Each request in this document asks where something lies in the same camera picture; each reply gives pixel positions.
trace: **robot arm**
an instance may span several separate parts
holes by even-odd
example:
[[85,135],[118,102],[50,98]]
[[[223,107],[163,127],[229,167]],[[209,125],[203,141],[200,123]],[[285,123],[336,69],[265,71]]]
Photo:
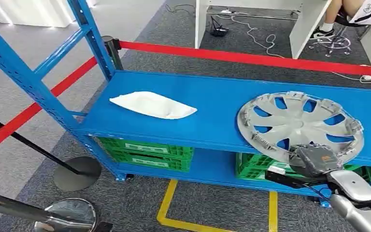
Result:
[[348,170],[328,173],[328,181],[338,187],[329,199],[333,209],[358,232],[371,232],[371,186]]
[[323,145],[297,146],[292,154],[291,168],[306,178],[273,171],[267,171],[265,178],[296,189],[327,184],[332,191],[329,202],[335,212],[358,232],[371,232],[371,186],[362,177],[344,170],[336,155]]

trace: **person's leg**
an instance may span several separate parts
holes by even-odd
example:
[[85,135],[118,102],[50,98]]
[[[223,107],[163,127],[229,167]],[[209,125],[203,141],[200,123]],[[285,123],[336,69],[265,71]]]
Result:
[[330,38],[335,35],[333,24],[335,23],[336,15],[342,7],[342,0],[332,0],[325,12],[324,24],[315,29],[310,40]]
[[353,17],[363,5],[364,1],[365,0],[343,0],[343,8],[350,17]]
[[325,23],[333,24],[335,22],[336,15],[338,15],[343,1],[353,0],[332,0],[325,12]]

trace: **white sock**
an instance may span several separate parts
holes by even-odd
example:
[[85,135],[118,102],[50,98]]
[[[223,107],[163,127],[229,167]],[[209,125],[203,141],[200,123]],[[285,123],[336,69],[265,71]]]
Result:
[[331,31],[333,29],[333,23],[324,23],[319,27],[319,29],[326,32]]

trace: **electric cable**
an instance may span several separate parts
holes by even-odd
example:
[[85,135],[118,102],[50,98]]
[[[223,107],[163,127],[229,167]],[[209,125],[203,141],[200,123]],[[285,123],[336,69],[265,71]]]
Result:
[[[247,13],[244,13],[244,12],[236,12],[236,14],[241,14],[241,15],[244,14],[244,15],[246,15]],[[268,46],[268,47],[266,47],[266,46],[264,46],[264,45],[258,43],[258,42],[256,41],[255,37],[254,37],[253,35],[250,34],[250,32],[252,32],[253,30],[258,30],[258,28],[253,28],[253,27],[251,27],[251,25],[250,25],[249,23],[243,23],[243,22],[240,22],[240,21],[235,20],[235,19],[234,19],[235,16],[231,16],[231,17],[229,17],[229,18],[226,18],[226,17],[221,17],[221,16],[217,15],[217,17],[222,18],[222,19],[231,19],[233,22],[236,22],[236,23],[239,23],[239,24],[243,24],[243,25],[248,26],[249,31],[247,31],[247,35],[249,35],[249,36],[254,40],[254,43],[258,44],[259,46],[261,46],[261,47],[263,47],[263,48],[265,48],[267,54],[270,55],[270,56],[276,56],[276,57],[285,58],[285,57],[280,56],[280,55],[278,55],[278,54],[273,54],[273,53],[270,53],[270,52],[269,52],[269,50],[275,46],[275,42],[274,42],[275,39],[276,39],[276,35],[275,35],[275,34],[270,34],[270,35],[267,36],[267,38],[265,39],[265,41],[266,41],[267,43],[271,44],[271,45]]]
[[188,15],[192,15],[192,13],[190,13],[190,11],[186,10],[186,9],[178,9],[177,7],[180,7],[180,6],[191,6],[194,8],[194,11],[196,10],[196,7],[194,5],[191,5],[191,4],[180,4],[180,5],[175,5],[173,6],[173,9],[168,5],[166,4],[166,10],[170,13],[177,13],[179,11],[185,11],[188,13]]
[[324,199],[325,201],[329,202],[328,198],[325,197],[325,196],[320,192],[320,191],[321,191],[322,189],[324,189],[324,188],[322,188],[321,190],[318,191],[318,190],[316,190],[316,189],[314,189],[314,188],[312,188],[311,186],[308,186],[308,185],[306,185],[306,184],[302,184],[302,186],[309,188],[310,190],[314,191],[316,194],[318,194],[319,196],[321,196],[322,199]]
[[[242,14],[244,14],[244,15],[247,14],[247,15],[248,15],[248,13],[245,13],[245,12],[234,12],[234,13],[235,13],[235,14],[240,14],[240,15],[242,15]],[[283,57],[283,56],[281,56],[281,55],[273,54],[273,53],[270,53],[270,52],[269,52],[269,50],[275,46],[275,42],[274,42],[274,41],[275,41],[276,38],[277,38],[275,34],[270,34],[270,35],[267,36],[267,38],[265,39],[265,41],[266,41],[267,43],[271,44],[271,45],[268,46],[268,47],[266,47],[266,46],[262,45],[261,43],[258,43],[258,42],[256,41],[255,37],[254,37],[252,34],[250,34],[250,32],[252,32],[253,30],[258,30],[258,28],[253,28],[253,27],[251,27],[251,25],[250,25],[249,23],[244,23],[244,22],[240,22],[240,21],[235,20],[235,19],[234,19],[234,17],[235,17],[234,15],[233,15],[233,16],[230,16],[230,17],[228,17],[228,18],[227,18],[227,17],[221,17],[221,16],[219,16],[219,15],[216,15],[216,16],[219,17],[219,18],[222,18],[222,19],[231,19],[233,22],[236,22],[236,23],[239,23],[239,24],[243,24],[243,25],[248,26],[249,31],[247,31],[247,34],[248,34],[248,35],[253,39],[254,43],[260,45],[260,46],[263,47],[263,48],[265,48],[265,49],[266,49],[266,53],[267,53],[268,55],[270,55],[270,56],[277,56],[277,57],[285,58],[285,57]],[[361,76],[359,79],[356,79],[356,78],[351,78],[351,77],[348,77],[348,76],[344,76],[344,75],[339,74],[339,73],[336,73],[336,72],[332,72],[332,73],[333,73],[333,74],[336,74],[336,75],[338,75],[338,76],[344,77],[344,78],[346,78],[346,79],[349,79],[349,80],[356,80],[356,81],[359,81],[359,82],[362,83],[362,84],[371,84],[371,81],[364,80],[364,79],[363,79],[363,76]]]

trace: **blue metal shelf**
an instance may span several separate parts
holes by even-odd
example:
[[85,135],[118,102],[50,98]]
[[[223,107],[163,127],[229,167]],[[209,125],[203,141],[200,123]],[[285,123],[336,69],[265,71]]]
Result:
[[[208,149],[195,149],[190,172],[183,173],[161,168],[116,163],[116,169],[122,173],[131,173],[162,178],[172,178],[206,184],[241,187],[266,191],[278,191],[292,194],[318,196],[307,188],[294,189],[265,180],[242,180],[235,178],[235,153]],[[315,186],[317,190],[326,185]]]
[[[109,98],[134,91],[151,91],[188,104],[198,111],[179,120],[138,114]],[[103,91],[77,130],[105,137],[256,153],[240,135],[240,107],[264,93],[301,91],[340,103],[362,122],[365,147],[350,163],[371,166],[371,90],[239,80],[207,76],[120,71]]]
[[[365,147],[353,164],[371,166],[371,90],[298,85],[206,76],[168,75],[116,71],[85,0],[68,0],[80,29],[31,70],[0,36],[0,69],[22,88],[77,141],[121,180],[126,174],[142,174],[262,190],[315,195],[308,189],[291,189],[268,181],[239,180],[234,175],[233,152],[257,152],[236,126],[240,107],[263,93],[301,91],[340,103],[365,127]],[[79,122],[44,85],[42,78],[85,38],[110,81],[85,120]],[[184,119],[164,120],[144,116],[109,102],[109,98],[134,91],[152,91],[196,107]],[[114,162],[95,142],[93,135],[196,147],[189,173]]]

